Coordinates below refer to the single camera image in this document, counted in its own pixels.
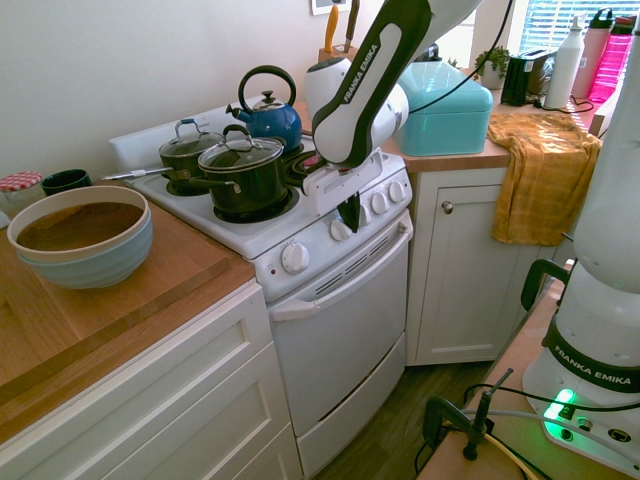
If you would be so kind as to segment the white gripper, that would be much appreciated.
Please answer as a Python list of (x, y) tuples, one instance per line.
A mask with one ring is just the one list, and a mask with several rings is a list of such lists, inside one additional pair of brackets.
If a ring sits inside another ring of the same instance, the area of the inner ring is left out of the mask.
[(358, 167), (340, 173), (337, 169), (323, 166), (321, 157), (315, 164), (316, 170), (303, 180), (302, 207), (306, 216), (322, 217), (332, 209), (338, 209), (345, 225), (356, 233), (360, 222), (360, 192), (369, 183), (375, 182), (383, 172), (383, 155), (376, 149)]

